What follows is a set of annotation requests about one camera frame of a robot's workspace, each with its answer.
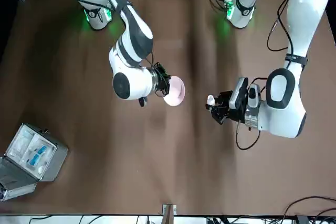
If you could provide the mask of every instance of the brown cloth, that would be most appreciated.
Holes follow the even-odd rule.
[[[124,29],[119,18],[93,31],[75,0],[20,3],[0,66],[1,150],[30,123],[48,128],[70,153],[53,183],[0,204],[1,212],[158,214],[172,203],[183,215],[280,215],[304,196],[336,197],[336,48],[325,15],[301,77],[302,134],[262,132],[252,149],[240,151],[236,123],[217,124],[206,98],[234,89],[240,76],[267,77],[283,66],[286,52],[266,47],[282,0],[258,0],[245,29],[208,0],[131,1],[153,31],[155,62],[184,81],[183,103],[170,107],[150,95],[141,108],[117,98],[108,54]],[[278,26],[270,45],[287,43]],[[240,127],[241,146],[256,136]],[[309,200],[289,213],[329,206]]]

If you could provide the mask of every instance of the green led light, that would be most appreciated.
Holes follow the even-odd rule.
[[[105,13],[106,20],[110,21],[112,19],[111,11],[104,8],[104,13]]]
[[[84,13],[85,13],[87,22],[90,22],[90,21],[89,21],[89,17],[88,17],[88,15],[86,14],[85,10],[84,10]]]
[[[234,6],[231,6],[227,11],[226,11],[226,18],[228,20],[231,20],[232,16],[233,16],[233,12],[235,10]]]

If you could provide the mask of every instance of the white robotic arm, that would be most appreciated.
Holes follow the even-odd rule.
[[[255,0],[234,0],[230,21],[245,27],[250,20]],[[267,78],[266,101],[260,97],[256,84],[248,87],[248,79],[241,78],[236,89],[209,96],[206,108],[218,123],[229,118],[248,127],[269,131],[283,137],[297,137],[305,124],[306,111],[300,94],[300,76],[307,63],[307,51],[328,0],[289,0],[287,10],[290,42],[283,68],[274,70]]]
[[[152,53],[153,34],[132,4],[128,0],[79,0],[79,3],[85,8],[87,19],[95,30],[103,29],[111,20],[109,11],[119,14],[124,22],[125,31],[109,54],[117,96],[124,100],[139,99],[143,106],[152,91],[160,90],[167,95],[170,76],[164,68],[159,63],[151,68],[139,66]]]

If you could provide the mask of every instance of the open metal case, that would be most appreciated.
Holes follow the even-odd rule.
[[[0,201],[33,192],[37,182],[54,181],[67,153],[47,131],[22,124],[0,157]]]

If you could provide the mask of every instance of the wrist strap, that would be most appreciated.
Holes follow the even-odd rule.
[[[307,65],[308,59],[306,57],[298,56],[298,55],[292,55],[292,54],[286,54],[285,60],[289,62],[295,62],[302,65],[302,70]]]

